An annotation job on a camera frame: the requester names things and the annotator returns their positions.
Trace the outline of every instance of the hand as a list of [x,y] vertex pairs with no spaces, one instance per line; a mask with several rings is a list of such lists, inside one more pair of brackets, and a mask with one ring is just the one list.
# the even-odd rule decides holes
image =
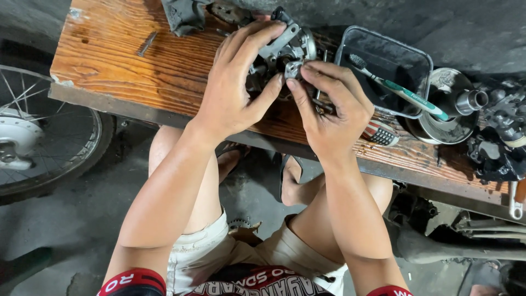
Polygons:
[[352,146],[369,123],[375,107],[348,68],[312,61],[301,67],[302,77],[327,93],[336,106],[336,115],[319,115],[305,88],[287,80],[298,105],[307,140],[322,164],[339,164],[354,157]]
[[217,50],[203,102],[192,120],[214,141],[246,130],[260,121],[278,97],[283,74],[274,76],[254,100],[245,83],[258,51],[285,30],[282,22],[253,22],[228,36]]

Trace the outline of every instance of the foot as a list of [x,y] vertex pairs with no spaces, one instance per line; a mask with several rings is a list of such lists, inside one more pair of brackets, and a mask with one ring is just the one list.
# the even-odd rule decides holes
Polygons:
[[[250,149],[252,148],[250,146],[239,143],[228,143],[223,149],[227,149],[232,146],[246,147],[244,156],[247,156],[247,154],[250,152]],[[223,153],[217,158],[217,166],[219,170],[219,183],[223,182],[223,180],[228,176],[228,173],[230,173],[230,171],[239,163],[240,158],[241,151],[239,150],[232,150],[227,153]]]
[[301,178],[301,166],[294,157],[289,157],[285,167],[283,168],[283,184],[281,186],[281,201],[286,206],[300,204],[301,198],[299,196],[299,179]]

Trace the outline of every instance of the plastic container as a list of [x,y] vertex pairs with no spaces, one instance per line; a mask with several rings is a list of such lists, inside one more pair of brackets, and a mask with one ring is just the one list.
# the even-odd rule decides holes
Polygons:
[[334,61],[354,72],[363,91],[377,109],[411,119],[422,115],[421,109],[358,72],[349,61],[350,54],[363,58],[367,62],[367,70],[372,74],[389,79],[425,100],[428,98],[429,77],[433,71],[433,61],[428,54],[363,27],[351,26],[343,34]]

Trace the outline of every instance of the wood grain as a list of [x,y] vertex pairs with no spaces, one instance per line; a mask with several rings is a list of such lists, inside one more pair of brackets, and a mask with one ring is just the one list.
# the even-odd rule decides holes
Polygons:
[[[224,37],[216,28],[225,25],[207,15],[207,28],[192,36],[175,37],[160,1],[73,0],[51,68],[57,83],[79,91],[105,94],[119,100],[195,116],[205,91],[215,51]],[[158,35],[144,57],[136,55],[152,31]],[[334,52],[337,42],[316,35]],[[402,135],[394,147],[360,140],[359,157],[391,164],[491,191],[507,192],[505,184],[483,186],[474,177],[468,160],[457,147],[435,147],[416,140],[393,116],[376,119],[395,127]],[[294,102],[276,102],[265,118],[250,130],[281,139],[307,143]],[[457,155],[441,159],[440,155]]]

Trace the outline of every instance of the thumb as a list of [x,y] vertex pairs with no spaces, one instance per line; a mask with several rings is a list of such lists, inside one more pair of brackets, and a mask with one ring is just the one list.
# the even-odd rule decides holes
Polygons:
[[296,105],[298,105],[303,125],[305,126],[306,123],[315,122],[317,120],[317,115],[305,88],[299,83],[299,81],[292,78],[287,79],[287,86],[294,97]]
[[248,106],[254,116],[259,119],[263,118],[265,112],[278,97],[284,83],[283,73],[278,73],[269,80],[261,94]]

